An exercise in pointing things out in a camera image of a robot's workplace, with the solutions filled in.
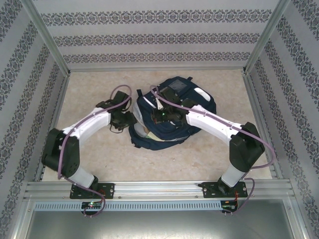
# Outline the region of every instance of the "metal sheet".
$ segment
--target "metal sheet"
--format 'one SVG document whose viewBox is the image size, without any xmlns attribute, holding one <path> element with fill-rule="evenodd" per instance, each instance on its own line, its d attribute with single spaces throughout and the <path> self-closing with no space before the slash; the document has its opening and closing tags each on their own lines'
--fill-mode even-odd
<svg viewBox="0 0 319 239">
<path fill-rule="evenodd" d="M 250 201 L 235 216 L 216 211 L 34 212 L 28 239 L 290 239 L 282 200 Z"/>
</svg>

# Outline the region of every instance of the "patterned wall panel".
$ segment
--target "patterned wall panel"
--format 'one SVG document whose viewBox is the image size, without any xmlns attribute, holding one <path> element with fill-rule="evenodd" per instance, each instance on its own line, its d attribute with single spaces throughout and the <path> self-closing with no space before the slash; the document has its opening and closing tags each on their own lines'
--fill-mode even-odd
<svg viewBox="0 0 319 239">
<path fill-rule="evenodd" d="M 35 0 L 70 69 L 243 67 L 278 0 Z"/>
<path fill-rule="evenodd" d="M 18 0 L 0 1 L 0 239 L 42 155 L 63 74 Z"/>
<path fill-rule="evenodd" d="M 319 238 L 318 54 L 317 4 L 293 0 L 251 72 L 282 173 L 292 180 L 311 238 Z"/>
</svg>

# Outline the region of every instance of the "backpack strap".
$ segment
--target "backpack strap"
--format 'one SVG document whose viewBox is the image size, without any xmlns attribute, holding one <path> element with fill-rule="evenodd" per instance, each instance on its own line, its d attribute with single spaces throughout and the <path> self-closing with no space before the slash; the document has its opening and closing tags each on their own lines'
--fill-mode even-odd
<svg viewBox="0 0 319 239">
<path fill-rule="evenodd" d="M 141 91 L 140 89 L 138 89 L 138 90 L 136 90 L 136 91 L 137 91 L 139 97 L 142 97 L 142 96 L 143 96 L 142 91 Z"/>
</svg>

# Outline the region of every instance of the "beige floor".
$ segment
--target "beige floor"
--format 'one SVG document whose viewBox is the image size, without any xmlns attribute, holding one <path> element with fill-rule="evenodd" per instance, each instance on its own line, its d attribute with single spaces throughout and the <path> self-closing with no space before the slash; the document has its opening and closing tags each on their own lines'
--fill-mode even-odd
<svg viewBox="0 0 319 239">
<path fill-rule="evenodd" d="M 65 95 L 58 128 L 74 124 L 94 106 L 107 100 L 119 84 L 149 91 L 151 84 L 167 78 L 193 77 L 193 81 L 209 92 L 216 101 L 217 114 L 228 120 L 255 123 L 252 109 L 239 70 L 218 71 L 130 71 L 72 73 Z M 114 134 L 103 128 L 87 140 L 81 149 L 81 165 L 100 181 L 166 181 L 216 180 L 229 165 L 228 146 L 205 131 L 185 143 L 151 151 L 133 147 L 127 129 Z M 263 155 L 256 165 L 266 163 Z M 269 179 L 268 168 L 250 172 L 255 179 Z M 46 168 L 43 181 L 56 181 L 57 174 Z"/>
</svg>

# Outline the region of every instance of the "perforated metal strip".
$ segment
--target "perforated metal strip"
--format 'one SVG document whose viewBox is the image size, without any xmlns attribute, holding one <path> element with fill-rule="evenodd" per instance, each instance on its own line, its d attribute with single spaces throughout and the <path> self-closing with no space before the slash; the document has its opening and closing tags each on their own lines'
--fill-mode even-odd
<svg viewBox="0 0 319 239">
<path fill-rule="evenodd" d="M 79 211 L 81 202 L 37 202 L 35 211 Z M 221 210 L 220 201 L 107 202 L 104 211 L 199 211 Z"/>
</svg>

